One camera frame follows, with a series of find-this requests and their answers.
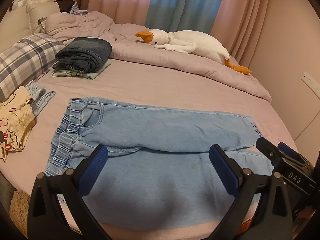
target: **elastic waistband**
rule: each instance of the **elastic waistband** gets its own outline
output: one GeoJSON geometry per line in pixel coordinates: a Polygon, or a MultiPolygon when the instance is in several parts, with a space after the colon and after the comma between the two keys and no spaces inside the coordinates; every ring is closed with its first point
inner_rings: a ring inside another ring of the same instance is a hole
{"type": "Polygon", "coordinates": [[[35,84],[33,82],[33,80],[31,80],[28,84],[26,84],[26,89],[28,89],[28,91],[32,91],[32,92],[37,92],[38,90],[41,90],[43,88],[43,86],[39,86],[37,84],[35,84]]]}
{"type": "Polygon", "coordinates": [[[65,169],[68,160],[72,154],[72,145],[77,137],[62,133],[59,135],[59,144],[53,159],[47,163],[44,172],[48,176],[61,175],[65,169]]]}
{"type": "Polygon", "coordinates": [[[70,111],[67,133],[78,134],[81,125],[81,111],[84,106],[84,101],[81,98],[72,98],[69,103],[70,111]]]}

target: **light blue jeans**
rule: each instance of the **light blue jeans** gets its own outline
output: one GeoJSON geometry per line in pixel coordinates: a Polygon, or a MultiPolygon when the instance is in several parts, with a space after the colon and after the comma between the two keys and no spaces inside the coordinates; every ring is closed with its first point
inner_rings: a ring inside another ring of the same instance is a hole
{"type": "Polygon", "coordinates": [[[186,227],[221,219],[234,200],[210,163],[210,146],[219,144],[242,168],[269,175],[270,161],[244,149],[261,136],[249,116],[74,98],[45,171],[76,168],[103,144],[109,159],[83,198],[95,218],[135,230],[186,227]]]}
{"type": "Polygon", "coordinates": [[[32,113],[37,117],[42,109],[48,104],[48,102],[56,94],[54,90],[49,90],[44,86],[39,86],[32,81],[30,81],[26,86],[26,90],[30,93],[33,100],[30,103],[32,108],[32,113]]]}

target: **comforter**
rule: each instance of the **comforter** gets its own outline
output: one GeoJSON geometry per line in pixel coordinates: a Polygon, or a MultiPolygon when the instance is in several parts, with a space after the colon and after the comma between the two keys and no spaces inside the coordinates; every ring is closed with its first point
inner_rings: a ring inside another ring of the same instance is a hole
{"type": "Polygon", "coordinates": [[[271,102],[268,91],[253,76],[236,72],[205,57],[156,49],[134,36],[148,28],[135,24],[115,24],[110,17],[97,11],[83,16],[54,13],[47,18],[45,30],[65,45],[76,37],[104,39],[112,46],[110,58],[198,74],[271,102]]]}

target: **plaid shirt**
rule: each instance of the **plaid shirt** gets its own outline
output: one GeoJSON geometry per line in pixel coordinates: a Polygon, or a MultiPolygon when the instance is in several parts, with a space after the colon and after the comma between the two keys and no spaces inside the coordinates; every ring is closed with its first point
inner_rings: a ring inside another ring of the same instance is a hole
{"type": "Polygon", "coordinates": [[[70,9],[70,14],[76,14],[76,15],[85,15],[89,13],[87,10],[79,10],[78,2],[75,2],[74,5],[70,9]]]}

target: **goose plush toy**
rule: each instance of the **goose plush toy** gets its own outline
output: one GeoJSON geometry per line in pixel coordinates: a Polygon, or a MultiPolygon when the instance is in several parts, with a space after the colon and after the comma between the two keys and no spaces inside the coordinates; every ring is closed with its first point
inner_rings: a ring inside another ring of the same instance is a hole
{"type": "Polygon", "coordinates": [[[246,75],[251,73],[251,70],[246,67],[233,65],[227,49],[216,38],[206,33],[189,30],[166,33],[163,30],[154,29],[138,32],[135,36],[142,38],[145,43],[154,45],[157,49],[192,53],[226,65],[237,72],[246,75]]]}

